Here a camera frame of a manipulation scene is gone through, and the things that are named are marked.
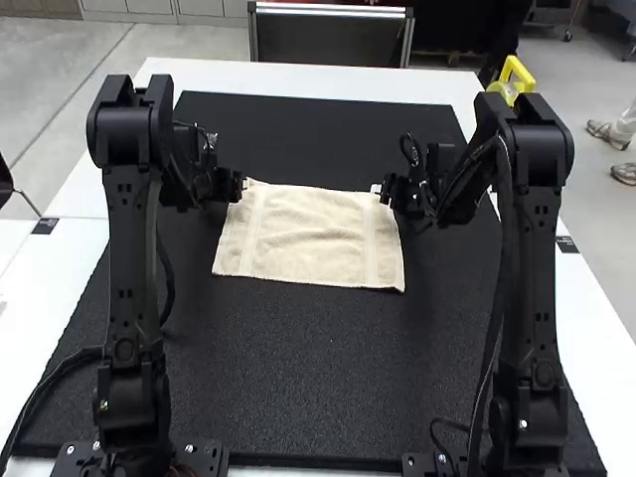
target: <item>yellow object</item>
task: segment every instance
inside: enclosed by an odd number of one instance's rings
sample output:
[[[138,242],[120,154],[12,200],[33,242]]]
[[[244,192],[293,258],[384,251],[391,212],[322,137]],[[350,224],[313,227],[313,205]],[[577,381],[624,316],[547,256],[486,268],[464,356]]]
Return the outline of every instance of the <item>yellow object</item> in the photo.
[[[512,74],[519,80],[511,80]],[[488,86],[488,91],[496,91],[504,96],[509,106],[515,104],[520,92],[533,92],[537,82],[530,72],[514,55],[509,55],[499,75],[499,80]]]

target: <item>white table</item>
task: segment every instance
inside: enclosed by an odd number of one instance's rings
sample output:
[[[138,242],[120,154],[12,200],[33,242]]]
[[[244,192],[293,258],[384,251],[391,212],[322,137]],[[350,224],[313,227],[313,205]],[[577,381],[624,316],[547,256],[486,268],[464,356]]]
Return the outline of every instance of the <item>white table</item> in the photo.
[[[466,139],[475,130],[471,73],[148,59],[135,85],[170,74],[175,103],[185,89],[241,94],[450,104]],[[0,441],[39,381],[108,239],[100,173],[84,154],[46,211],[61,220],[50,236],[30,236],[0,277]],[[567,235],[559,222],[557,233]],[[636,347],[582,255],[556,249],[557,333],[563,367],[611,477],[633,476]],[[26,340],[32,346],[24,348]],[[22,363],[17,369],[15,363]],[[12,459],[7,476],[48,476],[53,463]],[[233,476],[299,471],[232,469]],[[321,472],[300,472],[322,474]],[[342,472],[330,472],[331,475]]]

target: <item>cabinet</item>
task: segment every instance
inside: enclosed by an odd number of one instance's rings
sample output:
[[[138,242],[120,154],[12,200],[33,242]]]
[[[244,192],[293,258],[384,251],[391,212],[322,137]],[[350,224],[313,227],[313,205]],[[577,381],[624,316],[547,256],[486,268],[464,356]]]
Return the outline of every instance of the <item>cabinet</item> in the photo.
[[[172,15],[170,0],[126,0],[130,13],[158,13]]]
[[[50,12],[75,13],[78,11],[78,0],[47,0]]]
[[[81,3],[90,12],[128,12],[126,0],[81,0]]]
[[[13,8],[23,12],[44,12],[42,0],[13,0]]]
[[[223,17],[223,0],[179,0],[179,13]]]
[[[247,18],[247,0],[224,0],[226,17]]]
[[[0,15],[81,20],[81,0],[0,0]]]

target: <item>gray floor tile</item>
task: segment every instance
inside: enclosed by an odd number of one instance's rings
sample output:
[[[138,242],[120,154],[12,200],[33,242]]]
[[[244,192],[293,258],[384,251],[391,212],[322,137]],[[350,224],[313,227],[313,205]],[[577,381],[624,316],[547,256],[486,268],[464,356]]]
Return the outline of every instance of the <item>gray floor tile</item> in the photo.
[[[12,164],[130,28],[0,18],[0,151]]]

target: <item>black foam mat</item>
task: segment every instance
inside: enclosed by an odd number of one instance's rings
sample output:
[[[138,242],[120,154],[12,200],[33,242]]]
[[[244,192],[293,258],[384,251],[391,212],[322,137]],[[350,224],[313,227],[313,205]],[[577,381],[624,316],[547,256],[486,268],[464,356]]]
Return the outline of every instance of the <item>black foam mat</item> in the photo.
[[[221,162],[251,177],[340,190],[405,170],[406,130],[465,144],[448,106],[185,92],[176,118],[219,132]],[[405,294],[212,276],[225,212],[159,213],[177,277],[165,327],[175,435],[218,438],[240,454],[396,461],[432,450],[433,417],[468,420],[500,246],[490,201],[466,227],[417,236],[399,224]],[[48,370],[103,340],[107,257]],[[55,455],[67,440],[93,439],[94,386],[94,367],[66,377],[18,452]],[[574,475],[605,475],[573,399],[564,458]]]

